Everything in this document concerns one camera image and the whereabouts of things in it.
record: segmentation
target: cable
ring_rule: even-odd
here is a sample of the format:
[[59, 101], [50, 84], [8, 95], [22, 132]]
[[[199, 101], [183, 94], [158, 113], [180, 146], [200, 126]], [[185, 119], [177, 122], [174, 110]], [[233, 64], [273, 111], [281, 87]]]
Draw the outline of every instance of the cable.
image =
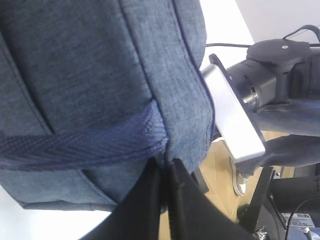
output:
[[[250, 48], [252, 45], [244, 45], [244, 44], [231, 44], [231, 43], [208, 43], [205, 45], [208, 47], [233, 47], [233, 48]], [[310, 43], [311, 48], [320, 47], [320, 43]]]
[[231, 43], [208, 43], [205, 47], [234, 47], [234, 48], [249, 48], [251, 45], [231, 44]]
[[286, 35], [282, 39], [287, 39], [287, 37], [291, 37], [292, 35], [296, 34], [297, 32], [299, 32], [301, 30], [310, 30], [310, 31], [312, 31], [315, 34], [315, 36], [318, 39], [318, 41], [320, 42], [320, 29], [317, 26], [313, 26], [313, 25], [304, 25], [304, 26], [298, 28], [297, 30], [289, 33], [288, 35]]
[[285, 231], [285, 238], [284, 240], [288, 240], [288, 235], [289, 235], [289, 229], [290, 229], [290, 225], [291, 225], [291, 221], [295, 215], [295, 213], [299, 210], [299, 208], [305, 204], [306, 202], [309, 202], [310, 200], [315, 200], [315, 199], [320, 199], [320, 195], [318, 196], [313, 196], [313, 197], [310, 197], [308, 198], [307, 200], [304, 200], [303, 202], [301, 202], [297, 207], [296, 209], [291, 213], [289, 219], [288, 219], [288, 224], [286, 225], [286, 231]]

